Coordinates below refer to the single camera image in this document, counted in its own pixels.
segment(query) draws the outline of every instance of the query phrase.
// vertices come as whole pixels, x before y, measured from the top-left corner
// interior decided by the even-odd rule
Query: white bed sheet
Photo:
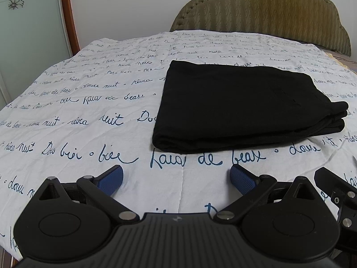
[[[152,146],[151,136],[172,60],[307,73],[331,101],[348,102],[346,127],[287,145],[187,156],[163,153]],[[280,181],[305,175],[313,182],[314,171],[326,166],[356,186],[356,86],[356,74],[314,45],[267,35],[195,30],[94,41],[47,69],[0,112],[0,245],[21,258],[14,223],[47,176],[74,182],[115,164],[123,167],[124,182],[114,198],[140,216],[213,215],[239,197],[228,176],[237,162]],[[252,106],[242,102],[232,112],[245,108]],[[215,115],[209,105],[197,112],[203,123]],[[326,203],[336,213],[330,199]]]

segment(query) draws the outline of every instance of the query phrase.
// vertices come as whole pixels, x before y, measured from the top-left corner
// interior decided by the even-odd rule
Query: headboard
[[[330,0],[191,0],[171,30],[254,32],[351,55],[349,35]]]

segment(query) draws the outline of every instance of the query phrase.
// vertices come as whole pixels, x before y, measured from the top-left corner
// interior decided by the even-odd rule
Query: black fabric
[[[304,73],[172,61],[152,143],[190,154],[292,142],[342,131],[347,108]]]

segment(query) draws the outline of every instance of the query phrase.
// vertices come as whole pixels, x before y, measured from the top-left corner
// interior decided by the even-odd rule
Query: round metal joint
[[[136,218],[136,213],[132,212],[132,211],[122,211],[119,214],[119,218],[122,220],[133,220]]]
[[[356,196],[356,194],[353,192],[353,191],[349,191],[347,193],[347,195],[350,197],[350,198],[354,198]]]
[[[349,218],[345,218],[342,221],[342,224],[346,227],[349,228],[352,225],[352,221]]]
[[[217,218],[221,220],[231,220],[234,218],[234,214],[229,210],[221,210],[217,213]]]

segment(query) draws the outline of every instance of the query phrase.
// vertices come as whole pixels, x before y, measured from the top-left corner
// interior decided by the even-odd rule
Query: blue gripper pad
[[[123,176],[123,169],[120,165],[116,165],[113,170],[108,170],[108,174],[98,181],[97,187],[111,196],[123,183]]]
[[[230,178],[231,183],[242,195],[247,194],[260,183],[259,177],[238,164],[232,165]]]

